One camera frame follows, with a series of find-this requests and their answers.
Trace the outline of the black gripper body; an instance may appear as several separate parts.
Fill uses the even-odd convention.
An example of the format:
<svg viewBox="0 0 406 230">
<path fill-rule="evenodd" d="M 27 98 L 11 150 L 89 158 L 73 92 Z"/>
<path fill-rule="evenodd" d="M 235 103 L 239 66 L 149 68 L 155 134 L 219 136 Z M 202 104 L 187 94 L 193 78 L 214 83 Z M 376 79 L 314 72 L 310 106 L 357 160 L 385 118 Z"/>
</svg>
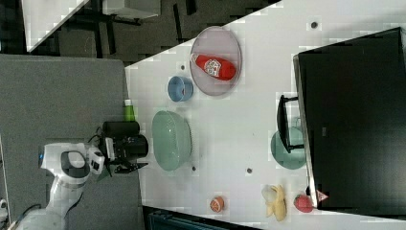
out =
<svg viewBox="0 0 406 230">
<path fill-rule="evenodd" d="M 104 137 L 101 151 L 105 165 L 132 167 L 139 158 L 147 156 L 149 146 L 147 138 L 141 134 L 123 138 Z"/>
</svg>

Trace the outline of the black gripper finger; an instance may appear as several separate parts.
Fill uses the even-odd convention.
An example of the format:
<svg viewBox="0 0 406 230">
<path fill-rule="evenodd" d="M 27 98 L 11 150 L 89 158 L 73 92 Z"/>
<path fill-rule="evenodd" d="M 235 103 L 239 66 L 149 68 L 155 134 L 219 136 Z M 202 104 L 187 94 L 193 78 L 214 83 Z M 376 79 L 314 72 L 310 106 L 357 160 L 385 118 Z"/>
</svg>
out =
<svg viewBox="0 0 406 230">
<path fill-rule="evenodd" d="M 120 165 L 114 170 L 114 173 L 121 173 L 121 174 L 132 173 L 132 172 L 138 171 L 139 169 L 141 169 L 145 166 L 147 166 L 147 163 L 134 163 L 134 164 L 129 164 L 128 166 Z"/>
</svg>

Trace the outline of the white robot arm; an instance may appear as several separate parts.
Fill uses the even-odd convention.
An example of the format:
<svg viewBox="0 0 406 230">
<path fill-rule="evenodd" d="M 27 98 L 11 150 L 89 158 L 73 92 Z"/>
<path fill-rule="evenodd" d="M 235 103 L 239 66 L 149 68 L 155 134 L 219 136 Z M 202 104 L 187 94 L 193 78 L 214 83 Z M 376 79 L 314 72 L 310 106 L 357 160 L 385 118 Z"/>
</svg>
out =
<svg viewBox="0 0 406 230">
<path fill-rule="evenodd" d="M 67 214 L 80 202 L 90 174 L 117 165 L 116 173 L 132 173 L 147 163 L 130 163 L 114 155 L 113 141 L 106 148 L 90 143 L 52 143 L 39 155 L 39 167 L 54 177 L 45 208 L 28 208 L 8 230 L 65 230 Z"/>
</svg>

